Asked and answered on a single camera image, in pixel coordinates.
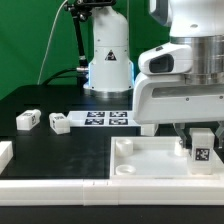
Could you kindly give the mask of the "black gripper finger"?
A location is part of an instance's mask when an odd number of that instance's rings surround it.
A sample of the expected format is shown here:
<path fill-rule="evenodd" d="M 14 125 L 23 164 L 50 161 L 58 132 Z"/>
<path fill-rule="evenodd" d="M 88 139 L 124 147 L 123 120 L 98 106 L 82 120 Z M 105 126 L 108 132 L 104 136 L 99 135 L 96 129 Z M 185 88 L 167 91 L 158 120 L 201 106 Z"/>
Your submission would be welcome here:
<path fill-rule="evenodd" d="M 191 145 L 191 138 L 189 136 L 183 136 L 181 138 L 181 146 L 184 149 L 191 149 L 192 145 Z"/>
<path fill-rule="evenodd" d="M 216 131 L 215 133 L 216 137 L 217 137 L 217 141 L 218 141 L 218 148 L 221 149 L 223 146 L 223 139 L 224 139 L 224 131 Z"/>

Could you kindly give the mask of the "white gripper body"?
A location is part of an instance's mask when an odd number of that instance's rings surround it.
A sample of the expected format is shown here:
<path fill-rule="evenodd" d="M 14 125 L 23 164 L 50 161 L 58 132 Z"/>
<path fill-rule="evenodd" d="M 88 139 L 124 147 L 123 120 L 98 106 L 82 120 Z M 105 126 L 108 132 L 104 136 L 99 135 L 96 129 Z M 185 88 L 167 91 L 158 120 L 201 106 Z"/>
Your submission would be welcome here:
<path fill-rule="evenodd" d="M 210 128 L 218 139 L 224 139 L 224 121 L 175 123 L 173 127 L 182 140 L 188 138 L 191 128 Z"/>

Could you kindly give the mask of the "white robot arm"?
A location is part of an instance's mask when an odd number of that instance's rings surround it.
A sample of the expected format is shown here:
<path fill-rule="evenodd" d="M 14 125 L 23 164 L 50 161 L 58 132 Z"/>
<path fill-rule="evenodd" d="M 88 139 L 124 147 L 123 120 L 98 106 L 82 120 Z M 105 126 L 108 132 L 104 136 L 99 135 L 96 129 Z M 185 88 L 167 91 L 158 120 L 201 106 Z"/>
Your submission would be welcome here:
<path fill-rule="evenodd" d="M 149 0 L 170 28 L 168 43 L 142 53 L 133 92 L 139 124 L 218 122 L 224 133 L 224 0 Z"/>

